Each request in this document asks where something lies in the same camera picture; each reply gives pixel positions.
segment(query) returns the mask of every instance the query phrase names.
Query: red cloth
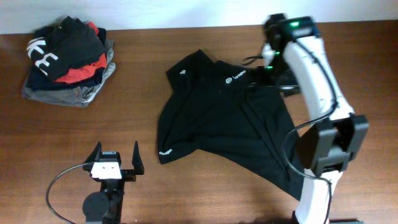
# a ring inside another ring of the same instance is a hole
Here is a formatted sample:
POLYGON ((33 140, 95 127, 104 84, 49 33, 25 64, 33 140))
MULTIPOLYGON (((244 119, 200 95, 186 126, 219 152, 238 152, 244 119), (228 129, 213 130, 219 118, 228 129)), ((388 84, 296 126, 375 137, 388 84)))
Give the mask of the red cloth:
MULTIPOLYGON (((87 23, 94 31, 95 34, 98 34, 98 28, 94 25, 93 22, 87 23)), ((98 68, 106 67, 106 57, 105 54, 102 54, 99 57, 97 62, 91 63, 89 65, 85 65, 78 69, 69 68, 69 71, 66 75, 58 78, 56 82, 65 82, 65 83, 75 83, 90 78, 94 75, 95 70, 98 68)))

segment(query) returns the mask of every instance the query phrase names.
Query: white background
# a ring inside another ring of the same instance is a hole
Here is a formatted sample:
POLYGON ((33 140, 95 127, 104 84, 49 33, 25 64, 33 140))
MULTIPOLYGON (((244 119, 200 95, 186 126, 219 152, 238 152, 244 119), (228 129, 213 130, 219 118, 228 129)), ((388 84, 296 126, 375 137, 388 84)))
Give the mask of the white background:
POLYGON ((105 29, 262 24, 269 14, 317 22, 398 19, 398 0, 1 0, 0 34, 27 33, 66 15, 105 29))

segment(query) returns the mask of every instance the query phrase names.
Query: brown tabletop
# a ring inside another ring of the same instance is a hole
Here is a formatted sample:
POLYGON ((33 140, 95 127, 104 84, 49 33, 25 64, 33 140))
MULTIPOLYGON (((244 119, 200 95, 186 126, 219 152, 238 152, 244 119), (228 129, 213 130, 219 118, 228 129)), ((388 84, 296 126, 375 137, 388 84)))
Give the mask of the brown tabletop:
MULTIPOLYGON (((339 181, 331 218, 398 223, 398 22, 319 24, 329 63, 357 114, 370 122, 339 181)), ((171 95, 165 71, 205 49, 236 63, 257 54, 260 26, 109 31, 115 74, 85 109, 24 100, 32 35, 0 35, 0 223, 62 223, 45 204, 49 182, 83 162, 97 141, 130 169, 134 141, 146 174, 126 184, 123 223, 249 223, 288 218, 298 201, 241 166, 201 150, 170 164, 157 158, 157 120, 171 95)), ((308 119, 302 95, 286 99, 295 124, 308 119)), ((62 177, 50 193, 57 212, 84 223, 85 197, 100 189, 87 172, 62 177)))

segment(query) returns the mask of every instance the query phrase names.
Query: gray cloth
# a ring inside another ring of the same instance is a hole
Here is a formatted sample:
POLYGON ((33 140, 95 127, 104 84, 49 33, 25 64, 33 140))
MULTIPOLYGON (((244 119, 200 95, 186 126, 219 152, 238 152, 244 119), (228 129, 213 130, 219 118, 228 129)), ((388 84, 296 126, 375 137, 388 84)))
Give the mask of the gray cloth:
POLYGON ((80 108, 87 107, 94 100, 94 97, 100 91, 106 79, 108 79, 116 69, 115 63, 111 62, 114 55, 112 49, 113 40, 106 40, 105 47, 108 49, 108 53, 106 54, 107 66, 103 72, 101 84, 91 87, 77 87, 70 90, 32 91, 29 87, 26 87, 26 80, 21 90, 22 97, 53 105, 77 106, 80 108))

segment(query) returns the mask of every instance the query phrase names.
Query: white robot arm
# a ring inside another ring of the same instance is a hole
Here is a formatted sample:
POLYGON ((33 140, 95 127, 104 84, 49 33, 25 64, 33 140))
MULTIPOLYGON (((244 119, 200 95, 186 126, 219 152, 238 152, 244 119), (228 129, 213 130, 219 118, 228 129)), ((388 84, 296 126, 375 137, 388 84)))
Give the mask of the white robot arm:
POLYGON ((283 60, 276 64, 287 65, 293 72, 310 119, 325 118, 317 121, 296 142, 305 174, 318 179, 305 178, 294 221, 299 224, 329 223, 330 193, 347 163, 355 158, 368 130, 368 122, 364 116, 355 116, 344 98, 328 64, 323 40, 310 17, 288 20, 283 14, 276 14, 264 28, 267 36, 262 51, 265 66, 272 59, 283 60), (321 179, 329 180, 331 189, 321 179))

